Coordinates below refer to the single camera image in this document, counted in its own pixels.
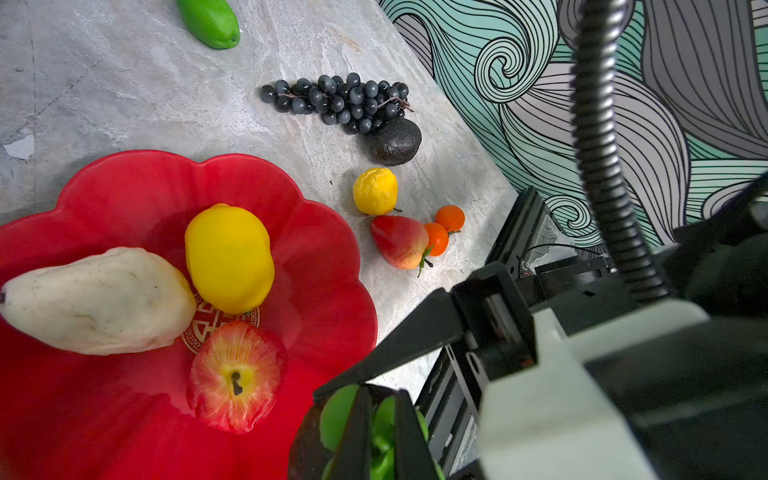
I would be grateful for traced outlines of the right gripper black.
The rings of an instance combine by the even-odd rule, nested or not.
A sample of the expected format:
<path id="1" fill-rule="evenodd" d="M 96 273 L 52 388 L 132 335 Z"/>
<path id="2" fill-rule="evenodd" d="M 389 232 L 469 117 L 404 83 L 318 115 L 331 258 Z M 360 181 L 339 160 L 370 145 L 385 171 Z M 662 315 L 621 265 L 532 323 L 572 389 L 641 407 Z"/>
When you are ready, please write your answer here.
<path id="1" fill-rule="evenodd" d="M 365 358 L 316 389 L 313 400 L 362 385 L 464 333 L 465 357 L 478 381 L 498 380 L 537 363 L 533 315 L 503 263 L 474 271 L 451 294 L 443 288 L 430 293 Z"/>

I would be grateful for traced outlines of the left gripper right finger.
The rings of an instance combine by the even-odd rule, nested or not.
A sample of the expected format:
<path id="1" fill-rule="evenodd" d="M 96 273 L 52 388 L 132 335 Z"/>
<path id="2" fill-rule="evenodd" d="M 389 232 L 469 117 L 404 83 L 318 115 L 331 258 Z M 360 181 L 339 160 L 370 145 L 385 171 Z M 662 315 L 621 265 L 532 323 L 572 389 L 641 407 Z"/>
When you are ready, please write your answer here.
<path id="1" fill-rule="evenodd" d="M 440 478 L 406 390 L 399 390 L 395 396 L 394 449 L 397 480 Z"/>

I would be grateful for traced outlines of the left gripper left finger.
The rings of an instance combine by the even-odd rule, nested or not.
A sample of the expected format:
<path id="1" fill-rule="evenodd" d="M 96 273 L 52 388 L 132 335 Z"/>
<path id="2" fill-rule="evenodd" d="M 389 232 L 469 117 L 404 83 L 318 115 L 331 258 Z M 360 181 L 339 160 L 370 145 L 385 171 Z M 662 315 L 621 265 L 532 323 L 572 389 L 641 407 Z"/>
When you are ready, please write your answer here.
<path id="1" fill-rule="evenodd" d="M 369 389 L 358 389 L 329 471 L 330 480 L 369 480 L 373 410 Z"/>

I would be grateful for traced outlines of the dark purple mangosteen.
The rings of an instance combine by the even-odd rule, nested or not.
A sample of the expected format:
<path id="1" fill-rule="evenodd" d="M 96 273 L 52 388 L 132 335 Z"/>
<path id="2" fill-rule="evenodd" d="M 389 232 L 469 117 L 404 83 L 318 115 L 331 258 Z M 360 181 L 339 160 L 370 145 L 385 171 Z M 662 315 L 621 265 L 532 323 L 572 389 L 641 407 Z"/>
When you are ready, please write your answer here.
<path id="1" fill-rule="evenodd" d="M 289 479 L 327 479 L 360 386 L 348 384 L 309 409 L 290 449 Z M 396 477 L 396 391 L 367 386 L 372 403 L 371 479 Z"/>

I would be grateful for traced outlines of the red yellow apple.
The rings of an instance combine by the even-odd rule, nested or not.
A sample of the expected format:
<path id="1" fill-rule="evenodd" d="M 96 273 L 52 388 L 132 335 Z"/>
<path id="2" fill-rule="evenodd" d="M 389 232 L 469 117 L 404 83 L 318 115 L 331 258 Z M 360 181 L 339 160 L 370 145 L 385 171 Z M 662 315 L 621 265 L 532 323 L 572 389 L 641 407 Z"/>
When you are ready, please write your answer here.
<path id="1" fill-rule="evenodd" d="M 376 216 L 370 225 L 372 238 L 382 257 L 391 266 L 401 270 L 432 267 L 427 259 L 432 247 L 425 226 L 404 216 Z"/>

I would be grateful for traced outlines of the small yellow wrinkled fruit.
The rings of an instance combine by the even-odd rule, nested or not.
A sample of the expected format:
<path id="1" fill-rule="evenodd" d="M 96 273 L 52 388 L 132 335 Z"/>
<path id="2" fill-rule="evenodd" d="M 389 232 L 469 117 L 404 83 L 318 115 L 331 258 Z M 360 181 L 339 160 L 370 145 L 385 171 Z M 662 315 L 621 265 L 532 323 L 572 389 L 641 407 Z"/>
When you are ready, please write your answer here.
<path id="1" fill-rule="evenodd" d="M 387 168 L 371 168 L 355 180 L 353 201 L 366 215 L 385 215 L 393 211 L 398 199 L 398 180 Z"/>

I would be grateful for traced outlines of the black avocado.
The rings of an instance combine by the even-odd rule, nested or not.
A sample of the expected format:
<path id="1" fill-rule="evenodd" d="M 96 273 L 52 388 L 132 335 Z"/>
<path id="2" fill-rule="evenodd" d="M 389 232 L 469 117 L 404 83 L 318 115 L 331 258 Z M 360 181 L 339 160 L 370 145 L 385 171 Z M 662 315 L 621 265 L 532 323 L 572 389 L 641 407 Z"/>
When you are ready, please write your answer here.
<path id="1" fill-rule="evenodd" d="M 368 136 L 370 158 L 384 166 L 410 162 L 422 143 L 422 132 L 416 123 L 404 117 L 392 119 Z"/>

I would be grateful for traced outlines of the yellow lemon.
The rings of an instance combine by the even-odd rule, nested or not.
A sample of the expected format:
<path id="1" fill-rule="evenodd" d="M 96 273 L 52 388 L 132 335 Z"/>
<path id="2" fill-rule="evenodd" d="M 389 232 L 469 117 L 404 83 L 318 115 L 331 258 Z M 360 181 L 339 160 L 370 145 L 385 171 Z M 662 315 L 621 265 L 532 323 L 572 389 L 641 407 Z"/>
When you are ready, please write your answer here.
<path id="1" fill-rule="evenodd" d="M 203 300 L 239 315 L 270 293 L 275 264 L 269 233 L 250 211 L 224 203 L 194 217 L 185 231 L 186 264 Z"/>

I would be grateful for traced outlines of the pale yellow pear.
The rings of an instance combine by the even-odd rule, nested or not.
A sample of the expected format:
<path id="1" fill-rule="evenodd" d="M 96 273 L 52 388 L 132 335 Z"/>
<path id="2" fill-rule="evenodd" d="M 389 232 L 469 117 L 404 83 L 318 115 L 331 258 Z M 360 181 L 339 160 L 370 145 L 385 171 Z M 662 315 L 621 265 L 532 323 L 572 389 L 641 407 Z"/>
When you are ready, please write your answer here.
<path id="1" fill-rule="evenodd" d="M 16 330 L 85 355 L 171 345 L 196 303 L 181 272 L 142 248 L 118 247 L 6 282 L 1 315 Z"/>

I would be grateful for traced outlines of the red flower-shaped fruit bowl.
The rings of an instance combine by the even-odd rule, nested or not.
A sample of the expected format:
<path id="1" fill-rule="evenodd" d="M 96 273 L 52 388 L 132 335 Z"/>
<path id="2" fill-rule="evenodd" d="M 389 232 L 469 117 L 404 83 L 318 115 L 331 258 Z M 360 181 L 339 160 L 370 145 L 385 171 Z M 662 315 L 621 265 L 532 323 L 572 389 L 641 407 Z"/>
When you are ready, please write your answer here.
<path id="1" fill-rule="evenodd" d="M 313 392 L 371 352 L 373 300 L 357 239 L 276 165 L 245 154 L 197 163 L 156 150 L 115 153 L 80 170 L 56 207 L 4 225 L 1 277 L 141 247 L 184 269 L 195 215 L 226 203 L 265 225 L 276 264 L 259 326 L 282 342 L 271 412 L 246 434 L 207 426 L 187 404 L 185 339 L 132 355 L 84 356 L 1 328 L 1 475 L 5 479 L 283 479 Z"/>

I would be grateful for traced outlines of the green lime fruit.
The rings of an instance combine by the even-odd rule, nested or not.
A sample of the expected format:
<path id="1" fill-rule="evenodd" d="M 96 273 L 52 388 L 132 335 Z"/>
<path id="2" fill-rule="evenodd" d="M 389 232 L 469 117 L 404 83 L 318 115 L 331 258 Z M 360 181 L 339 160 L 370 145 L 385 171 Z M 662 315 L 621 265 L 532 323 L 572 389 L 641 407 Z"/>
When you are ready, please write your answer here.
<path id="1" fill-rule="evenodd" d="M 210 48 L 223 50 L 240 42 L 236 14 L 226 0 L 177 0 L 186 28 Z"/>

